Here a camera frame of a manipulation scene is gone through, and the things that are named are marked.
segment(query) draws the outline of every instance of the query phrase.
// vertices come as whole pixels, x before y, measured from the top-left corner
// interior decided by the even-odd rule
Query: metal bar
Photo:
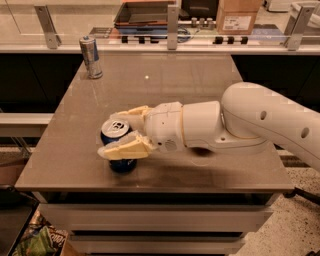
[[[289,37],[285,43],[288,50],[296,51],[299,49],[304,31],[309,23],[314,9],[314,6],[301,6],[301,10],[292,29],[291,37]]]
[[[46,5],[35,5],[34,8],[43,29],[48,48],[57,49],[61,44],[61,39],[57,35],[48,7]]]
[[[178,45],[178,7],[168,5],[168,50],[176,50]]]

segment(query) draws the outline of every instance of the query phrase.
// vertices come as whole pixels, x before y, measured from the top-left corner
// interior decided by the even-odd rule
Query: cardboard box
[[[256,18],[256,12],[225,12],[219,9],[216,21],[218,34],[250,35]]]
[[[216,19],[220,35],[250,35],[261,0],[220,0]]]
[[[257,12],[262,0],[220,0],[219,6],[225,12]]]

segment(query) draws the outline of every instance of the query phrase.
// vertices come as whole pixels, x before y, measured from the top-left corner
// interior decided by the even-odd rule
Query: cabinet
[[[126,175],[97,155],[111,113],[218,100],[241,77],[229,55],[108,53],[103,77],[80,67],[16,187],[88,254],[236,253],[293,189],[269,143],[253,155],[186,149],[139,159]]]

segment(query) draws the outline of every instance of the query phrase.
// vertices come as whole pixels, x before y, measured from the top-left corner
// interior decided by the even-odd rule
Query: table top
[[[111,171],[97,150],[109,115],[141,105],[219,100],[241,81],[229,55],[186,53],[103,53],[103,77],[80,67],[21,174],[21,191],[65,192],[246,192],[292,189],[269,143],[253,155],[205,150],[155,152],[139,159],[129,174]]]

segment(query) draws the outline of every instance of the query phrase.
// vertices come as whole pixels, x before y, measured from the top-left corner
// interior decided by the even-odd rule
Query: black can
[[[130,125],[125,120],[109,119],[101,128],[100,137],[104,145],[118,141],[131,132]],[[131,172],[137,165],[137,159],[110,160],[110,168],[117,173]]]

